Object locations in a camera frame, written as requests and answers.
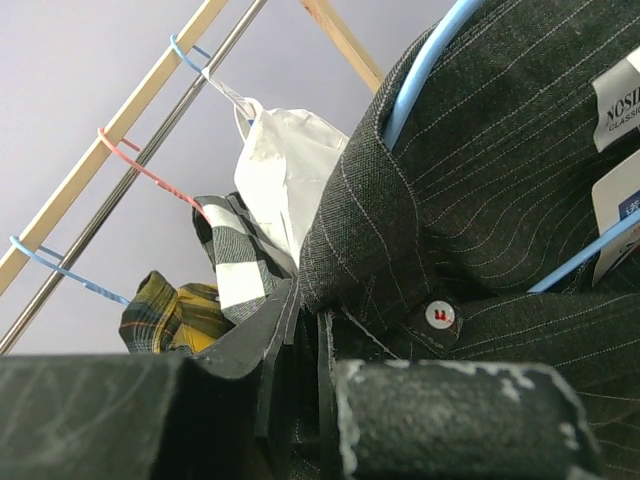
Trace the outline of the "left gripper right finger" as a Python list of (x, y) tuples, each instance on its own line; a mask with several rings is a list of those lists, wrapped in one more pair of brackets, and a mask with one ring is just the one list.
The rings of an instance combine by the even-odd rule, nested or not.
[(339, 360), (318, 327), (325, 479), (601, 479), (587, 413), (541, 364)]

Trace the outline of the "light blue wire hanger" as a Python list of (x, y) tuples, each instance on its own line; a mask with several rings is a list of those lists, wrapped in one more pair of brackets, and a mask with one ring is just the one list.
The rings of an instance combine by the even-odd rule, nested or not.
[[(383, 142), (389, 151), (395, 147), (434, 65), (441, 57), (445, 48), (475, 12), (485, 4), (486, 2), (483, 0), (457, 1), (442, 18), (419, 50), (398, 92), (383, 132)], [(596, 240), (577, 252), (549, 275), (534, 284), (528, 290), (528, 293), (537, 294), (550, 289), (627, 231), (632, 231), (638, 223), (639, 211), (635, 210), (611, 226)]]

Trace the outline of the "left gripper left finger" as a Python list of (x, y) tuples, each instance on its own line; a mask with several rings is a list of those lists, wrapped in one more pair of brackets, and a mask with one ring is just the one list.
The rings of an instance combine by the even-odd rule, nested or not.
[(1, 361), (5, 479), (284, 479), (299, 289), (203, 352)]

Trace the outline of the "dark pinstriped shirt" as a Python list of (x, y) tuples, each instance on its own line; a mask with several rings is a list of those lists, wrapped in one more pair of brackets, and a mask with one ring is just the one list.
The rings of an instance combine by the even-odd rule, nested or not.
[(300, 253), (338, 358), (550, 365), (580, 395), (610, 479), (639, 475), (639, 258), (531, 288), (598, 236), (592, 83), (639, 44), (635, 1), (489, 1), (448, 43), (393, 147), (402, 54), (330, 175)]

